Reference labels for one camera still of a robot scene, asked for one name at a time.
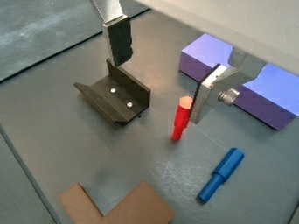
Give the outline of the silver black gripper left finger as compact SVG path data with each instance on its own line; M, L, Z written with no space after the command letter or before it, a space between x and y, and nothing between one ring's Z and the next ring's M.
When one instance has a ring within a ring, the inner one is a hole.
M133 55L129 17L123 12L119 0L89 0L89 3L103 22L113 66L119 67Z

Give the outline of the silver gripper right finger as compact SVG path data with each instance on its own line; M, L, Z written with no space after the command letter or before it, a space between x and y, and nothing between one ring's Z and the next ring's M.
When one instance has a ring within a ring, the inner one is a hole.
M228 57L228 64L229 67L217 64L197 84L189 114L193 123L199 123L216 102L232 104L239 97L239 91L235 87L252 81L267 63L260 58L233 48Z

